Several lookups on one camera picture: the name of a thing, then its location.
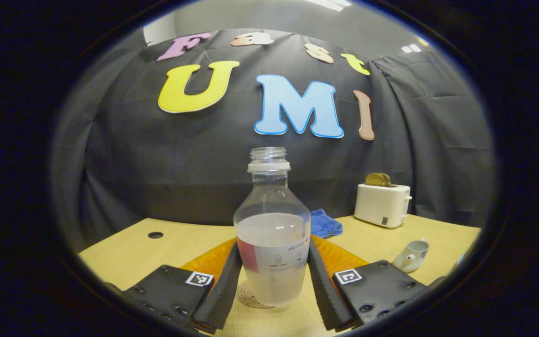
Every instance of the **letter m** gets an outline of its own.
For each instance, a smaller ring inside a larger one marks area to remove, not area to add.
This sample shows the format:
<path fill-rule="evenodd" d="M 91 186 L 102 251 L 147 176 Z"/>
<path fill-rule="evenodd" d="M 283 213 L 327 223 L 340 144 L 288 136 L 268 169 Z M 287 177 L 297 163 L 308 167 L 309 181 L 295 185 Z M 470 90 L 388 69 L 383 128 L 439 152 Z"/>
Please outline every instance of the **letter m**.
<path fill-rule="evenodd" d="M 280 110 L 290 120 L 298 134 L 305 131 L 306 125 L 315 112 L 315 122 L 311 132 L 317 137 L 341 138 L 344 130 L 338 124 L 334 107 L 333 86 L 313 81 L 301 97 L 284 76 L 259 75 L 257 81 L 263 85 L 263 116 L 255 124 L 259 134 L 284 134 L 288 126 L 280 119 Z"/>

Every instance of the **table hole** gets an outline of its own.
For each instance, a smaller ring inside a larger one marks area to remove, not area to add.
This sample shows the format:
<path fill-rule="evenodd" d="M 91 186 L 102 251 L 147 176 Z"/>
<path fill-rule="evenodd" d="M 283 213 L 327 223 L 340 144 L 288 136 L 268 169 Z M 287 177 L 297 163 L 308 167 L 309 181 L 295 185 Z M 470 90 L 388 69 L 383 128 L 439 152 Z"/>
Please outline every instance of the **table hole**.
<path fill-rule="evenodd" d="M 148 237 L 152 238 L 152 239 L 159 239 L 160 237 L 163 236 L 163 233 L 162 232 L 151 232 L 149 233 Z"/>

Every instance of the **coaster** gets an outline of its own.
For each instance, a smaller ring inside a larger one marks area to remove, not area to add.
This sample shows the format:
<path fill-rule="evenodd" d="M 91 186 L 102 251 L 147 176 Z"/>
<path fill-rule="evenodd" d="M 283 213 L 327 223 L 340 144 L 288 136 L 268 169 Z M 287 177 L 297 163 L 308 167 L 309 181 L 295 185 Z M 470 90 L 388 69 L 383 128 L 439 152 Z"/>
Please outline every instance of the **coaster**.
<path fill-rule="evenodd" d="M 238 285 L 236 297 L 239 301 L 241 301 L 242 304 L 249 307 L 260 309 L 273 308 L 268 305 L 261 304 L 255 299 L 255 296 L 253 296 L 253 292 L 251 292 L 251 288 L 248 286 L 248 281 L 244 281 L 243 283 Z"/>

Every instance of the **toaster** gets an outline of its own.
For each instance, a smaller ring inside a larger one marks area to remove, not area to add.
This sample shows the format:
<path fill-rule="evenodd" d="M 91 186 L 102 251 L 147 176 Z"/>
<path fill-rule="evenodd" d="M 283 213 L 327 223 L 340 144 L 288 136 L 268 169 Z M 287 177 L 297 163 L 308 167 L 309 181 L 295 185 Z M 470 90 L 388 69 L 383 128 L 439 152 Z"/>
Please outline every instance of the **toaster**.
<path fill-rule="evenodd" d="M 355 218 L 387 228 L 398 227 L 407 218 L 411 188 L 404 185 L 392 187 L 359 184 Z"/>

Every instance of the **bottle neck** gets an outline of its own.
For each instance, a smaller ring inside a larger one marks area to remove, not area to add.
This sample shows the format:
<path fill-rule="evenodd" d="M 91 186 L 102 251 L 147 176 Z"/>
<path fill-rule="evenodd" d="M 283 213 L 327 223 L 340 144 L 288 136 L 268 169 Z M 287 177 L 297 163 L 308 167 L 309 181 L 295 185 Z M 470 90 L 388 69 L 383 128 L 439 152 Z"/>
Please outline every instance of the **bottle neck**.
<path fill-rule="evenodd" d="M 283 186 L 288 187 L 287 171 L 255 172 L 253 173 L 253 187 Z"/>

